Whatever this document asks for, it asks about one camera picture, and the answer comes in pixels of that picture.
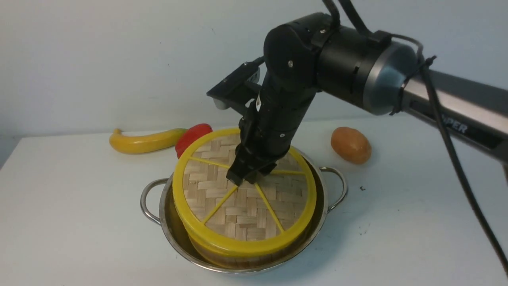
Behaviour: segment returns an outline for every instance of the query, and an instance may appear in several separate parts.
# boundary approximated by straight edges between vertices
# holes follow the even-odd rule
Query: metal pot rim
[[[302,157],[307,161],[307,163],[310,165],[310,167],[317,174],[317,178],[319,179],[319,183],[321,184],[321,187],[323,190],[323,212],[321,214],[320,220],[319,220],[317,226],[315,227],[313,233],[305,240],[305,242],[303,242],[298,248],[296,248],[290,254],[288,254],[278,260],[275,260],[269,264],[261,265],[258,267],[246,268],[246,269],[228,269],[228,268],[223,268],[223,267],[219,267],[216,265],[212,265],[210,263],[206,263],[206,262],[198,260],[195,257],[193,257],[192,255],[188,254],[173,238],[173,236],[170,233],[170,230],[168,228],[168,222],[166,221],[166,208],[165,208],[166,198],[168,196],[168,193],[170,193],[173,175],[171,175],[171,177],[169,177],[169,178],[153,181],[143,190],[143,193],[141,194],[141,202],[140,202],[141,210],[143,211],[143,213],[145,214],[146,217],[148,217],[150,220],[159,224],[162,227],[164,235],[168,239],[169,243],[181,256],[183,256],[185,259],[187,259],[188,261],[190,261],[191,263],[193,263],[199,267],[202,267],[207,270],[215,271],[215,272],[229,273],[229,274],[245,274],[245,273],[260,272],[260,271],[266,271],[269,269],[273,269],[273,268],[280,266],[283,263],[289,261],[296,255],[298,255],[301,251],[303,251],[314,240],[314,238],[317,236],[317,234],[320,232],[321,228],[323,227],[323,223],[325,222],[327,214],[329,212],[331,212],[347,195],[347,190],[348,190],[347,189],[347,182],[345,180],[344,175],[339,170],[334,169],[334,168],[329,168],[329,167],[318,168],[310,161],[308,156],[303,154],[300,150],[298,150],[298,152],[300,152]],[[342,194],[339,197],[339,199],[337,199],[330,206],[328,206],[328,190],[326,188],[325,181],[324,181],[323,176],[321,174],[321,172],[323,172],[323,171],[332,172],[332,173],[338,175],[342,181],[342,186],[343,186]],[[165,186],[162,191],[161,199],[160,199],[160,203],[159,203],[159,217],[156,217],[146,207],[146,196],[147,196],[148,192],[150,191],[150,189],[152,189],[154,186],[163,185],[163,184],[165,184]]]

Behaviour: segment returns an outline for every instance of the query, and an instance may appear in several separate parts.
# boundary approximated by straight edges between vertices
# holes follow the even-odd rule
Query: yellow lid spoke
[[[231,166],[228,166],[226,164],[221,164],[221,163],[217,163],[217,162],[214,162],[214,161],[210,161],[210,160],[206,160],[206,159],[201,159],[201,158],[198,158],[198,157],[189,157],[189,159],[190,160],[194,160],[194,161],[198,161],[198,162],[202,162],[202,163],[207,163],[207,164],[210,164],[210,165],[219,166],[219,167],[226,168],[226,169],[229,169],[229,167],[231,167]]]
[[[265,203],[266,208],[268,209],[268,212],[270,213],[270,215],[272,215],[272,218],[275,221],[275,224],[279,228],[280,232],[283,233],[284,232],[284,227],[282,227],[282,224],[280,224],[279,218],[277,217],[277,215],[273,211],[272,206],[270,205],[270,202],[268,201],[268,199],[266,198],[265,194],[261,190],[261,187],[259,187],[258,184],[254,184],[254,186],[256,187],[256,190],[258,190],[259,196],[261,197],[261,199]]]
[[[224,204],[225,201],[229,199],[229,197],[238,189],[238,186],[233,186],[231,190],[220,200],[220,202],[213,208],[213,210],[203,219],[202,223],[206,224],[208,220],[220,209],[220,207]]]

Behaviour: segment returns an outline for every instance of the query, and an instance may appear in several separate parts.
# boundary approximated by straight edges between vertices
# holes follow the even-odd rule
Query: yellow steamer lid
[[[224,256],[267,255],[294,242],[309,224],[316,186],[293,148],[275,170],[252,185],[226,179],[240,130],[209,133],[182,154],[173,176],[177,212],[189,236]]]

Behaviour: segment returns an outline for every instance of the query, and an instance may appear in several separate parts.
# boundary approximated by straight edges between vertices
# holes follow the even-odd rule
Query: yellow banana
[[[175,128],[145,136],[125,136],[117,128],[109,137],[109,145],[121,153],[147,153],[176,145],[186,131],[187,129],[185,128]]]

